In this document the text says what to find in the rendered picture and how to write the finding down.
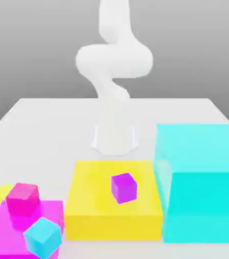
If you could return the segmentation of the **small yellow cube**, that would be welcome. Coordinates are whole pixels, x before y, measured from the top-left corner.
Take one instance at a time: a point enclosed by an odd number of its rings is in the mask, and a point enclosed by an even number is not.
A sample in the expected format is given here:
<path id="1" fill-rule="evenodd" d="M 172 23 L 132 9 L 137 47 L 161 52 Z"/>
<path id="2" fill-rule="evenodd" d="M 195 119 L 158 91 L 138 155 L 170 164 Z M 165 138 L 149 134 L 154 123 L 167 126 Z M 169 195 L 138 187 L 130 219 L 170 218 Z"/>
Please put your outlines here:
<path id="1" fill-rule="evenodd" d="M 13 185 L 4 184 L 0 187 L 0 204 L 5 200 L 8 193 L 13 189 Z"/>

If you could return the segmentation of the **large cyan box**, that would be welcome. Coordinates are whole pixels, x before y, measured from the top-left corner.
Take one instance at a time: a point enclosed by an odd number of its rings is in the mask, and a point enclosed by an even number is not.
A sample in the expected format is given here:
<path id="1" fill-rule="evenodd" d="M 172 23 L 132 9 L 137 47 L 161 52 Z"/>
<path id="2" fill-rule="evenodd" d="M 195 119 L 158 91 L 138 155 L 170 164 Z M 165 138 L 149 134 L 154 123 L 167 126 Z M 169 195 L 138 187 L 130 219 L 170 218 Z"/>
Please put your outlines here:
<path id="1" fill-rule="evenodd" d="M 229 124 L 158 124 L 154 174 L 166 243 L 229 243 Z"/>

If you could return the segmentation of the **small pink cube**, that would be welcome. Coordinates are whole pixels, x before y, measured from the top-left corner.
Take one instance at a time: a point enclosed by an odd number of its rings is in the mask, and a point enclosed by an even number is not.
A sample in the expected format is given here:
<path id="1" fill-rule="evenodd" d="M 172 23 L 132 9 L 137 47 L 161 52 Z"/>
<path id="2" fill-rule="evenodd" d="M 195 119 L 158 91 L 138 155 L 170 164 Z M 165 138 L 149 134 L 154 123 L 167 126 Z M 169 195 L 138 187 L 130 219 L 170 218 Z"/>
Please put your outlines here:
<path id="1" fill-rule="evenodd" d="M 16 183 L 6 196 L 9 213 L 19 216 L 30 216 L 40 203 L 37 185 Z"/>

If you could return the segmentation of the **large yellow box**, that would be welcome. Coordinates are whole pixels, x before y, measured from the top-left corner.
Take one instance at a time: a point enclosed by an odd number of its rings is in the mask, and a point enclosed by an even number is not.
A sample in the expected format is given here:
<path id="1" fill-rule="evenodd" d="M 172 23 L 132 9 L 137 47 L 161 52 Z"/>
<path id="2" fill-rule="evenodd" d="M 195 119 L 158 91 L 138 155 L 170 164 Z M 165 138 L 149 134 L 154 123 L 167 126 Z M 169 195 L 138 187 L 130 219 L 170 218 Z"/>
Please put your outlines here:
<path id="1" fill-rule="evenodd" d="M 111 177 L 129 172 L 137 199 L 118 204 Z M 160 240 L 163 212 L 151 161 L 79 160 L 64 212 L 68 240 Z"/>

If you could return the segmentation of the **small light blue cube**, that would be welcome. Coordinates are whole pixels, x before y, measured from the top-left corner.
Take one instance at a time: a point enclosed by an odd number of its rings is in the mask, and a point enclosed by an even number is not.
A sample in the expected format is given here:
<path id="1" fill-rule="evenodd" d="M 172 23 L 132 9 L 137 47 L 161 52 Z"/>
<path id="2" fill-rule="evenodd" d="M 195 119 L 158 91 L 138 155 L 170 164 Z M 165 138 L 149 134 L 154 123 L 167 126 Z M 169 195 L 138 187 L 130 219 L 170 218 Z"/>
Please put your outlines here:
<path id="1" fill-rule="evenodd" d="M 61 228 L 41 217 L 24 233 L 27 250 L 40 259 L 49 259 L 62 244 Z"/>

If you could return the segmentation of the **large magenta box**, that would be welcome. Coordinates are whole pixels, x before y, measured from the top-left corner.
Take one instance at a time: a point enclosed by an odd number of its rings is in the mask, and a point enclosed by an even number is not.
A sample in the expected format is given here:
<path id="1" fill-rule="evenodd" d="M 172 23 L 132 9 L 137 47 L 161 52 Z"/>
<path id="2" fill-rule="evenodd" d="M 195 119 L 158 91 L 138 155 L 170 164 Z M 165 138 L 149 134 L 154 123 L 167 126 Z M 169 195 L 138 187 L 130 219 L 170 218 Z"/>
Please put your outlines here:
<path id="1" fill-rule="evenodd" d="M 40 259 L 26 246 L 24 232 L 44 217 L 64 229 L 63 201 L 42 200 L 30 216 L 10 214 L 7 203 L 0 205 L 0 259 Z"/>

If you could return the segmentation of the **small purple cube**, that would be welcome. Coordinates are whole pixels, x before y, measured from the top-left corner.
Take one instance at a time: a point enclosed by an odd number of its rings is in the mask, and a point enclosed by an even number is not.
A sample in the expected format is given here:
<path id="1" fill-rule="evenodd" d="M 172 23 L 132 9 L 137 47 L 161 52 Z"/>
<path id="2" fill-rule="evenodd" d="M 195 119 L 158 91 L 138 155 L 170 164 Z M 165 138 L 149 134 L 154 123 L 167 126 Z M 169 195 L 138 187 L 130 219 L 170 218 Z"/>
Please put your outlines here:
<path id="1" fill-rule="evenodd" d="M 111 177 L 111 193 L 118 204 L 137 199 L 138 185 L 129 172 Z"/>

